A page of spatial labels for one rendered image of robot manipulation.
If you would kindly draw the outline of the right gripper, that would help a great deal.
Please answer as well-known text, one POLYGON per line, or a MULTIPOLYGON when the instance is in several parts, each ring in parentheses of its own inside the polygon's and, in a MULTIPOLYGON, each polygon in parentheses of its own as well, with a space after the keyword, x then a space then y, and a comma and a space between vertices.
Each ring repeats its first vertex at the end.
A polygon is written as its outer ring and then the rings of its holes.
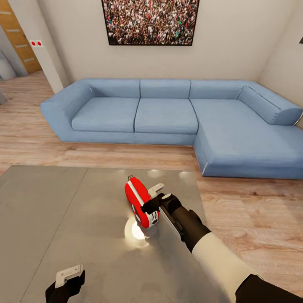
MULTIPOLYGON (((143 213, 147 213, 148 215, 152 214, 154 211, 158 211, 158 209, 156 208, 156 202, 157 202, 157 199, 159 197, 162 197, 163 193, 160 193, 157 197, 155 197, 154 199, 152 200, 149 200, 148 202, 146 202, 145 204, 143 204, 143 206, 141 206, 141 210, 143 213)), ((160 210, 159 210, 160 212, 160 210)))

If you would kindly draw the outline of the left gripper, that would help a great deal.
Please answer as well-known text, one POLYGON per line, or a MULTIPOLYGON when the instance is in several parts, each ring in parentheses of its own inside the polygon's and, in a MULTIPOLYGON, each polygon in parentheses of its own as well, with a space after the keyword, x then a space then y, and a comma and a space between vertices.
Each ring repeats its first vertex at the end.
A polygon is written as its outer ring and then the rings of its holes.
POLYGON ((46 290, 46 302, 56 296, 62 295, 65 298, 66 303, 71 296, 77 295, 80 292, 80 288, 85 284, 85 270, 83 270, 81 276, 71 278, 67 280, 67 283, 62 287, 55 288, 55 284, 51 285, 46 290))

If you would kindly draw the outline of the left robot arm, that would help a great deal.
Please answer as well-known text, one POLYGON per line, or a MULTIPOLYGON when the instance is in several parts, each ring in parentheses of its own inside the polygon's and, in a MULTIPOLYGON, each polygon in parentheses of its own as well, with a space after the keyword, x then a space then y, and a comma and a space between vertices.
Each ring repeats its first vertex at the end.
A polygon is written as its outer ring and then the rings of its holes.
POLYGON ((57 273, 56 281, 46 290, 47 303, 67 303, 71 296, 77 295, 85 284, 85 270, 81 276, 67 280, 66 277, 80 273, 83 265, 71 267, 57 273))

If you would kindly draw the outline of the radio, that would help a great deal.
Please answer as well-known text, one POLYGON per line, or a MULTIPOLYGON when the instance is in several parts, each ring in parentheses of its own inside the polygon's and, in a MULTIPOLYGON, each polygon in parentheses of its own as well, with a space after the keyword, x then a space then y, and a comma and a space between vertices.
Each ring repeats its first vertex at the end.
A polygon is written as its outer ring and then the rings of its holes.
POLYGON ((149 229, 158 222, 159 211, 154 211, 148 215, 141 210, 141 206, 150 200, 150 196, 140 180, 136 177, 130 177, 125 185, 125 193, 137 219, 144 228, 149 229))

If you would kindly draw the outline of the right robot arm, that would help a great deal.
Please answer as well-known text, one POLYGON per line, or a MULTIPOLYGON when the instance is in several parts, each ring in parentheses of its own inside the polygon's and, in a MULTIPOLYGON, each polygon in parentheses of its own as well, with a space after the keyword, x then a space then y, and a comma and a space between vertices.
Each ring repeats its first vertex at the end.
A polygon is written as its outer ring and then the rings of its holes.
POLYGON ((168 224, 196 259, 222 303, 303 303, 303 298, 270 284, 253 267, 231 251, 193 210, 187 210, 173 194, 148 190, 150 200, 141 206, 148 215, 162 213, 168 224))

